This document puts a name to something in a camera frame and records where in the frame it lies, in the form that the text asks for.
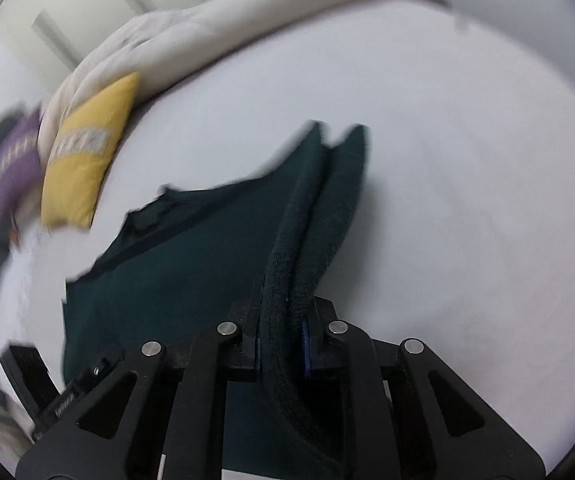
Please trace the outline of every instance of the cushion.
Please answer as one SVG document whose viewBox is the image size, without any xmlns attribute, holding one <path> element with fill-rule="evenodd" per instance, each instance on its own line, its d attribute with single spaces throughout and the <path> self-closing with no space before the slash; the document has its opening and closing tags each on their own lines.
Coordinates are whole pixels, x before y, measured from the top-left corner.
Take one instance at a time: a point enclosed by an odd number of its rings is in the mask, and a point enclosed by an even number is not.
<svg viewBox="0 0 575 480">
<path fill-rule="evenodd" d="M 43 179 L 37 151 L 40 110 L 21 120 L 0 145 L 0 229 L 23 197 Z"/>
<path fill-rule="evenodd" d="M 132 110 L 140 75 L 133 72 L 65 118 L 48 159 L 41 201 L 46 227 L 90 228 L 101 183 Z"/>
</svg>

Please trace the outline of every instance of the mattress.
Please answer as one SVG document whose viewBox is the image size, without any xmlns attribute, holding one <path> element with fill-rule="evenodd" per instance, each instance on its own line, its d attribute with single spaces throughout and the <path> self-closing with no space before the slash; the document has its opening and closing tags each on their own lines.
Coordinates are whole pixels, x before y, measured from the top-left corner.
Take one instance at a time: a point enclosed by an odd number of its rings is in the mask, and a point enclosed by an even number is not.
<svg viewBox="0 0 575 480">
<path fill-rule="evenodd" d="M 125 213 L 165 184 L 261 173 L 312 119 L 332 142 L 371 131 L 357 216 L 317 294 L 374 338 L 424 340 L 551 470 L 575 441 L 575 88 L 414 0 L 294 25 L 133 114 L 90 232 L 43 232 L 33 252 L 23 322 L 55 382 L 65 280 Z"/>
</svg>

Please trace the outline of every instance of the metal screw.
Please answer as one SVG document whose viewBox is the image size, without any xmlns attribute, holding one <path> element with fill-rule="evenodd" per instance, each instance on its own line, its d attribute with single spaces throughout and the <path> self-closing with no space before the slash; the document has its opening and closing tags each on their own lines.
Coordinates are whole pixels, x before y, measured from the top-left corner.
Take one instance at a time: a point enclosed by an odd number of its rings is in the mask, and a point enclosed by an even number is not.
<svg viewBox="0 0 575 480">
<path fill-rule="evenodd" d="M 156 341 L 150 341 L 145 345 L 141 346 L 141 352 L 143 355 L 153 356 L 157 355 L 161 351 L 161 343 L 157 343 Z"/>
<path fill-rule="evenodd" d="M 344 334 L 347 332 L 347 323 L 344 321 L 332 321 L 328 328 L 333 334 Z"/>
<path fill-rule="evenodd" d="M 403 346 L 410 354 L 420 354 L 425 349 L 423 343 L 418 339 L 408 339 Z"/>
<path fill-rule="evenodd" d="M 236 325 L 231 321 L 224 321 L 216 327 L 216 331 L 220 335 L 230 335 L 236 332 Z"/>
</svg>

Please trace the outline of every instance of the folded clothing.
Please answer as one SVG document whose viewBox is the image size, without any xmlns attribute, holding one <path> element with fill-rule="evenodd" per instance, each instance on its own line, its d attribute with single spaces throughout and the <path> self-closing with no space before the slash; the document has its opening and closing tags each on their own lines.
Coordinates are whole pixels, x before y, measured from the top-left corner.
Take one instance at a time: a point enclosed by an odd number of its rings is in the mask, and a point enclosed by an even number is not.
<svg viewBox="0 0 575 480">
<path fill-rule="evenodd" d="M 262 380 L 228 388 L 223 466 L 333 478 L 338 436 L 301 398 L 296 350 L 305 306 L 359 199 L 364 135 L 356 126 L 329 148 L 314 123 L 265 176 L 210 190 L 167 189 L 129 213 L 106 253 L 66 286 L 66 382 L 113 346 L 131 351 L 148 340 L 199 335 L 261 279 Z"/>
</svg>

